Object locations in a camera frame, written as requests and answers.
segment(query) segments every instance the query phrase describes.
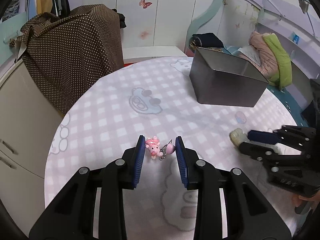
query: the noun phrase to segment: white cabinet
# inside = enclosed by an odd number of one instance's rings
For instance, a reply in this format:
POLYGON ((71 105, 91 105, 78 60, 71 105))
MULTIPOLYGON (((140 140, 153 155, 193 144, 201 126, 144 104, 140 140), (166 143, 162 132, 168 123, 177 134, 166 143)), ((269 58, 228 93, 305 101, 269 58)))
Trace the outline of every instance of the white cabinet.
POLYGON ((38 89, 22 61, 0 81, 0 102, 0 150, 44 178, 50 145, 62 116, 38 89))
POLYGON ((14 222, 28 236, 44 211, 44 179, 0 151, 0 198, 14 222))

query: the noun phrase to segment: cabinet handle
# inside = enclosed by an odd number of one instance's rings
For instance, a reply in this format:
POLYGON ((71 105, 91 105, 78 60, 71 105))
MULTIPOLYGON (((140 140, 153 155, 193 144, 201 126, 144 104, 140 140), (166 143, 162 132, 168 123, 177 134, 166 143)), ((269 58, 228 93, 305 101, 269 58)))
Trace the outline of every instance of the cabinet handle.
POLYGON ((14 150, 2 139, 0 139, 0 143, 2 143, 12 154, 14 153, 14 150))
POLYGON ((2 161, 5 165, 10 167, 11 169, 13 169, 12 165, 10 163, 8 163, 6 160, 4 160, 3 158, 0 157, 0 161, 2 161))

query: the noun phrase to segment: green blanket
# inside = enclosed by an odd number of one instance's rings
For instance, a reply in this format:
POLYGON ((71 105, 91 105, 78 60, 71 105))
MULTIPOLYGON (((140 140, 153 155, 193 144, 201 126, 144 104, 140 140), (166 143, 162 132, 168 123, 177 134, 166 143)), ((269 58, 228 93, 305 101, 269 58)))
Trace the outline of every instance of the green blanket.
POLYGON ((291 69, 291 60, 288 53, 281 46, 281 43, 278 37, 273 33, 270 35, 263 36, 263 40, 272 50, 273 54, 276 57, 279 72, 269 78, 269 83, 273 86, 282 88, 289 86, 292 83, 292 69, 291 69))

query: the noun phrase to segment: pink butterfly decal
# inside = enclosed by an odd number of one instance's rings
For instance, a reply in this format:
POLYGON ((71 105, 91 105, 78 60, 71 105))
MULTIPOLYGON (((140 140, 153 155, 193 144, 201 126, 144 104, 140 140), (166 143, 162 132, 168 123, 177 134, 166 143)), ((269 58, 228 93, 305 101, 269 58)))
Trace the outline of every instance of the pink butterfly decal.
POLYGON ((147 32, 147 31, 144 31, 144 32, 142 32, 142 33, 140 34, 140 38, 141 38, 142 40, 145 40, 145 39, 148 37, 148 35, 150 35, 150 33, 147 32))
POLYGON ((148 6, 150 6, 152 3, 151 2, 146 2, 146 0, 141 0, 139 2, 139 6, 143 6, 144 9, 146 9, 148 6))

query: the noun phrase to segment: pig figurine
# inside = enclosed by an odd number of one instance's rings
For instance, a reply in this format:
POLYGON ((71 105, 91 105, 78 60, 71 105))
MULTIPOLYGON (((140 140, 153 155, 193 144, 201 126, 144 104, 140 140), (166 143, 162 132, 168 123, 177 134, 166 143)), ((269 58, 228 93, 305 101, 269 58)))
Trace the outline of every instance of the pig figurine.
POLYGON ((155 160, 157 156, 158 157, 163 156, 163 153, 160 152, 160 141, 156 136, 154 136, 152 139, 147 138, 146 148, 149 150, 151 154, 151 159, 153 160, 155 160))

